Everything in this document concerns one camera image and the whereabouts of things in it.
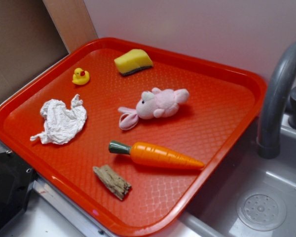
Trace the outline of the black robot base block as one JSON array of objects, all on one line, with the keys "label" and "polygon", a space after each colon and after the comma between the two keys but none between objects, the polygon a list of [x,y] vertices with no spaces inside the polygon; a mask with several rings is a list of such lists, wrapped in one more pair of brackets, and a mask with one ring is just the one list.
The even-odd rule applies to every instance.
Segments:
[{"label": "black robot base block", "polygon": [[26,212],[35,177],[15,152],[0,153],[0,233]]}]

